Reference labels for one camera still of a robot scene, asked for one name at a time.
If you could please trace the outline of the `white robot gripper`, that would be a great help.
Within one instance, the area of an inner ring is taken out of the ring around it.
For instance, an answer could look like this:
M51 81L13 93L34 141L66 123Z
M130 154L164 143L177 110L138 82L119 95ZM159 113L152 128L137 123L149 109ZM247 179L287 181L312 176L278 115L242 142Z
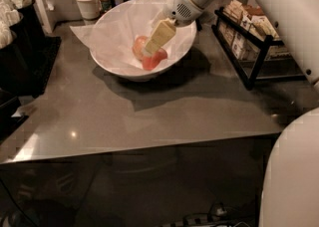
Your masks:
M162 13L167 19L158 20L143 47L144 56L151 56L172 39L177 26L196 20L213 0L165 0Z

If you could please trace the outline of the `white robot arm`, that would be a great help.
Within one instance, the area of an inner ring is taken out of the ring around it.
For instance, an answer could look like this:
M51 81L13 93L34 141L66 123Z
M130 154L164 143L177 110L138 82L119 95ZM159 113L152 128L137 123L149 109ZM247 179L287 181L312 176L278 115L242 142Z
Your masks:
M212 0L165 0L156 21L172 27L198 18ZM256 0L295 64L319 89L319 0ZM288 110L264 172L258 227L319 227L319 108Z

